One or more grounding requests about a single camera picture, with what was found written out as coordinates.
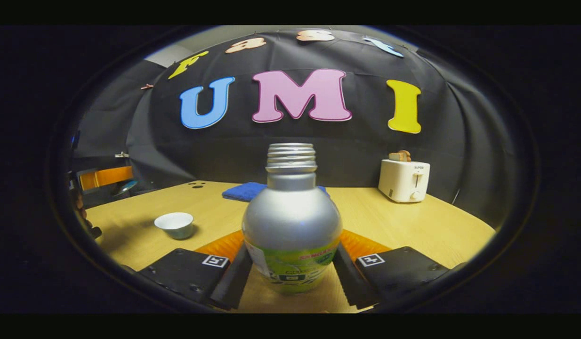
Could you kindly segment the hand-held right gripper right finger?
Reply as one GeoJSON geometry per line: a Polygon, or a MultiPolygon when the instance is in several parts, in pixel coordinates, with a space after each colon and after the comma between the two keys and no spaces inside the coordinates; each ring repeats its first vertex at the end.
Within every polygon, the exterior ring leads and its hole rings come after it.
{"type": "Polygon", "coordinates": [[[379,308],[427,287],[449,269],[409,246],[391,249],[344,230],[333,259],[349,305],[379,308]]]}

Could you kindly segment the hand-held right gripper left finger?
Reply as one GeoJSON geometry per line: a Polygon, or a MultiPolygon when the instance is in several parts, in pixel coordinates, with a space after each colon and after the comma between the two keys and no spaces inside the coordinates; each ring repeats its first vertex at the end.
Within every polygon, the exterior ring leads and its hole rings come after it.
{"type": "Polygon", "coordinates": [[[138,276],[181,298],[220,309],[237,309],[253,266],[241,230],[196,250],[174,249],[138,276]]]}

